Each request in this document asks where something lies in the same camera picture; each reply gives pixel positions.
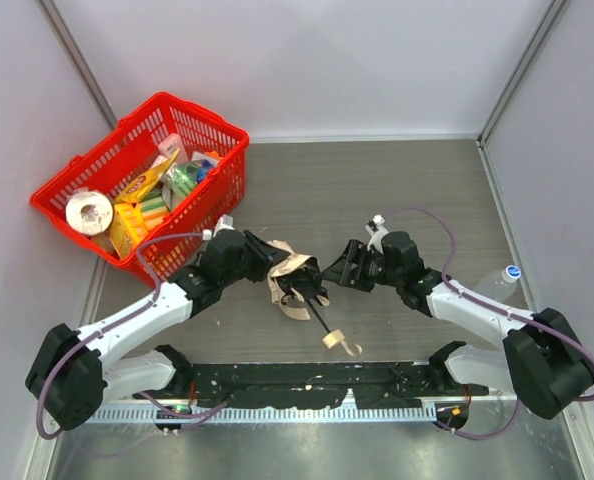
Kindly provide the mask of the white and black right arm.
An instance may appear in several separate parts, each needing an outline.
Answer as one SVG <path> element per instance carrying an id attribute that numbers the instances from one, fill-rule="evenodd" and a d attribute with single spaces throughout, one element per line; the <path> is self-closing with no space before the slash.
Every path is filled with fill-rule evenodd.
<path id="1" fill-rule="evenodd" d="M 543 419 L 554 418 L 594 385 L 594 364 L 560 312 L 513 308 L 444 280 L 425 266 L 405 232 L 349 241 L 322 276 L 364 292 L 392 287 L 408 308 L 487 341 L 489 350 L 460 345 L 448 353 L 442 363 L 449 376 L 511 393 Z"/>

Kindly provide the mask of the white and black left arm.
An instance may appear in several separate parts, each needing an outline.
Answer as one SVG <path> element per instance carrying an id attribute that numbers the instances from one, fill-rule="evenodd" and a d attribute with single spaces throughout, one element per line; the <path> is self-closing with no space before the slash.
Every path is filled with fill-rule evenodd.
<path id="1" fill-rule="evenodd" d="M 214 305 L 230 285 L 264 280 L 288 255 L 248 230 L 222 229 L 189 264 L 157 282 L 152 294 L 86 327 L 61 323 L 50 329 L 25 380 L 37 401 L 39 435 L 46 440 L 58 435 L 46 431 L 46 415 L 59 431 L 82 425 L 109 398 L 111 370 L 125 354 Z"/>

